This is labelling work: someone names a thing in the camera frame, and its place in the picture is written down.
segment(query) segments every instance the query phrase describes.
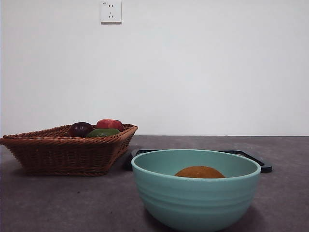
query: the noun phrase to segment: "ceramic bowl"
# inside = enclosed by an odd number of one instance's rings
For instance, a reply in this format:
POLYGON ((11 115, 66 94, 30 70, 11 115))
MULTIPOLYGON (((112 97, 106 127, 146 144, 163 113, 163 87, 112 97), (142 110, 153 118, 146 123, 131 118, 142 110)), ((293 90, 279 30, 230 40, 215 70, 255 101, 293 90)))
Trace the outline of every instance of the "ceramic bowl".
POLYGON ((158 150, 132 159, 135 183, 147 211, 179 231, 214 232, 238 221, 250 206, 261 167, 239 155, 193 149, 158 150), (225 178, 174 176, 209 166, 225 178))

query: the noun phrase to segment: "green mango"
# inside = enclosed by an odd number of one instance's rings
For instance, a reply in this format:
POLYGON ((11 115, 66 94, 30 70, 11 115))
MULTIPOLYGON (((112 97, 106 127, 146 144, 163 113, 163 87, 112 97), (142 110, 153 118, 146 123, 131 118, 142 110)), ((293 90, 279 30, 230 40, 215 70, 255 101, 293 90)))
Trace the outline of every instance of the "green mango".
POLYGON ((114 134, 118 134, 120 131, 118 129, 114 128, 97 128, 91 131, 86 135, 86 138, 96 138, 96 137, 105 137, 105 136, 110 136, 114 134))

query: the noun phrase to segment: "apple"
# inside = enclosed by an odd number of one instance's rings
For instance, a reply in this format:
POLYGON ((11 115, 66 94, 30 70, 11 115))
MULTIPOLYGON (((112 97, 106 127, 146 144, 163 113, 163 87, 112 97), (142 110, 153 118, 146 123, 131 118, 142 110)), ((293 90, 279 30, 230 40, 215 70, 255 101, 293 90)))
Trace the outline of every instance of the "apple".
POLYGON ((119 131, 124 131, 121 121, 114 119, 101 119, 97 122, 96 128, 115 128, 119 131))

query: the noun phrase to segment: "basket rim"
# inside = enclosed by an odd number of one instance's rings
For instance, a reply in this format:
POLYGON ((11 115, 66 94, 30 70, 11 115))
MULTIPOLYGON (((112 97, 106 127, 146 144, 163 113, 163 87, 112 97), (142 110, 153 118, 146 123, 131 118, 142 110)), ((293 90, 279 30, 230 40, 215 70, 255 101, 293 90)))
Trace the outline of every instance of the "basket rim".
POLYGON ((65 137, 65 136, 59 136, 59 137, 40 137, 40 136, 29 136, 29 134, 40 134, 47 131, 54 131, 57 129, 63 129, 65 127, 70 127, 71 125, 64 125, 64 126, 58 126, 50 129, 40 130, 40 131, 33 131, 28 133, 21 133, 21 134, 14 134, 14 135, 4 135, 2 138, 0 138, 0 144, 5 144, 6 142, 13 142, 13 141, 28 141, 28 142, 55 142, 55 141, 62 141, 67 143, 84 143, 84 144, 92 144, 92 143, 114 143, 117 141, 122 141, 126 139, 129 135, 135 133, 135 131, 138 129, 137 126, 133 124, 123 124, 124 126, 129 126, 129 128, 125 129, 124 131, 110 135, 105 137, 94 137, 94 138, 80 138, 80 137, 65 137))

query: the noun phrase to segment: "outlet plate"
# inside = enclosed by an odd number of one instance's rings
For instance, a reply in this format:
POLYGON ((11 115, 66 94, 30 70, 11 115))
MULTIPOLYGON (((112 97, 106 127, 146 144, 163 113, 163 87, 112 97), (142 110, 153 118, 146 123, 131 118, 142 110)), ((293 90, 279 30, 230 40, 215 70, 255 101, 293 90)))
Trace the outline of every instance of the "outlet plate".
POLYGON ((121 23, 122 3, 121 0, 101 1, 101 23, 121 23))

